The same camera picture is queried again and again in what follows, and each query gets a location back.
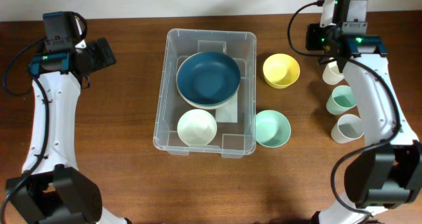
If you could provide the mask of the dark blue plate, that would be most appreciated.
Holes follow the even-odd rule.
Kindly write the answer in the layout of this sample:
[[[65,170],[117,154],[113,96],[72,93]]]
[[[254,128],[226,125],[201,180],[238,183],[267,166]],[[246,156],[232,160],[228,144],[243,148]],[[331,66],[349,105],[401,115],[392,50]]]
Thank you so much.
[[[179,67],[177,82],[241,82],[241,71],[234,59],[224,53],[206,51],[188,57]]]

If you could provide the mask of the white bowl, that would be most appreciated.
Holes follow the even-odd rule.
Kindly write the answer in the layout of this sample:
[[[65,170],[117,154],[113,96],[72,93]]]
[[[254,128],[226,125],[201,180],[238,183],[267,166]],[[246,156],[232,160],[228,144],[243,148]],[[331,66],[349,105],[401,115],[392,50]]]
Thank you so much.
[[[192,109],[179,119],[177,133],[181,141],[188,146],[205,146],[215,138],[217,123],[209,112]]]

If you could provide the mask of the light grey cup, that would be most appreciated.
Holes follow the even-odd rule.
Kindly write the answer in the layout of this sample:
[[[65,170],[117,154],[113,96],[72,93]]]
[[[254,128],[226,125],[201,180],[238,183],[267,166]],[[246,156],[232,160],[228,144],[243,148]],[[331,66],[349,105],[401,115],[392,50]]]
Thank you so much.
[[[359,139],[363,134],[361,119],[356,115],[345,114],[338,119],[330,135],[335,142],[345,144]]]

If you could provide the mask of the cream white cup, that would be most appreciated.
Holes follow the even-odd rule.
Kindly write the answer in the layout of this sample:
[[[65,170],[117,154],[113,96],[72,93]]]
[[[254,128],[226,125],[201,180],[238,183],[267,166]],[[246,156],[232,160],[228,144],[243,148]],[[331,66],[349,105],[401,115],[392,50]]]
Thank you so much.
[[[326,65],[322,79],[329,85],[336,85],[344,79],[344,75],[339,71],[337,62],[333,61]]]

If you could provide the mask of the mint green cup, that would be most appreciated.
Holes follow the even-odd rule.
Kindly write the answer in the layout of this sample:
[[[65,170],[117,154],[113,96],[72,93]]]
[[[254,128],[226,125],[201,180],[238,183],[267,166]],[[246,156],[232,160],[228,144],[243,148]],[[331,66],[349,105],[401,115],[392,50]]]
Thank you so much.
[[[356,100],[349,86],[341,85],[332,90],[326,109],[333,115],[340,115],[356,106]]]

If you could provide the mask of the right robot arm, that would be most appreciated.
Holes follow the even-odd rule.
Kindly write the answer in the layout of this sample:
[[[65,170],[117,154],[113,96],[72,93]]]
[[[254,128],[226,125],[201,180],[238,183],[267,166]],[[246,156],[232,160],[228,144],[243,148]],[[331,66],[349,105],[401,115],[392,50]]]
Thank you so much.
[[[365,145],[347,155],[345,192],[313,223],[366,223],[413,202],[421,191],[421,143],[402,113],[386,48],[367,33],[368,0],[319,0],[321,20],[307,30],[306,48],[332,58],[353,92]]]

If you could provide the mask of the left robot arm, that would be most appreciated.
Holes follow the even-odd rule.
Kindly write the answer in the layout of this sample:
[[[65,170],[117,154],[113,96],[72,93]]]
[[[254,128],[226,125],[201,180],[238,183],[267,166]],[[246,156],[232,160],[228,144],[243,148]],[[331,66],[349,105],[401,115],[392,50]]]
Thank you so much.
[[[129,223],[104,208],[98,186],[79,170],[75,156],[78,97],[90,73],[116,63],[105,38],[85,42],[78,13],[45,13],[46,35],[28,65],[34,93],[30,149],[19,177],[7,179],[1,214],[11,203],[27,223]]]

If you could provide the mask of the mint green bowl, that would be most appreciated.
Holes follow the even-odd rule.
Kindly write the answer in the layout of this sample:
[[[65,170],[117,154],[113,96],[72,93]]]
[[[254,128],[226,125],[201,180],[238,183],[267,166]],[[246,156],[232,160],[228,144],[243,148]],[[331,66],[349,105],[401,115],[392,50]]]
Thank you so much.
[[[256,114],[256,141],[267,148],[278,148],[288,142],[291,125],[285,115],[275,110]]]

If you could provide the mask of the yellow bowl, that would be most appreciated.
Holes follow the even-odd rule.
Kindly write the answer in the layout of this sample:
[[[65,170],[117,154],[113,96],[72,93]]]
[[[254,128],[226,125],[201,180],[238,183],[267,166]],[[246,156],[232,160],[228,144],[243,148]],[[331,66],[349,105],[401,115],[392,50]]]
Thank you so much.
[[[300,75],[299,63],[292,56],[283,53],[269,56],[262,69],[266,83],[277,89],[291,86]]]

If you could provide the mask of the clear plastic storage container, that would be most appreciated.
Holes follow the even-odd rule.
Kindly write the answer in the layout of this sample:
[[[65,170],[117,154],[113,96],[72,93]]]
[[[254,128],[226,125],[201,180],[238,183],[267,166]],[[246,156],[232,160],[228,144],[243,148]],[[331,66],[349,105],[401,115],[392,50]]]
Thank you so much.
[[[214,137],[190,145],[177,127],[203,109],[216,121]],[[215,153],[241,158],[256,149],[256,36],[251,32],[174,28],[166,50],[153,135],[173,155]]]

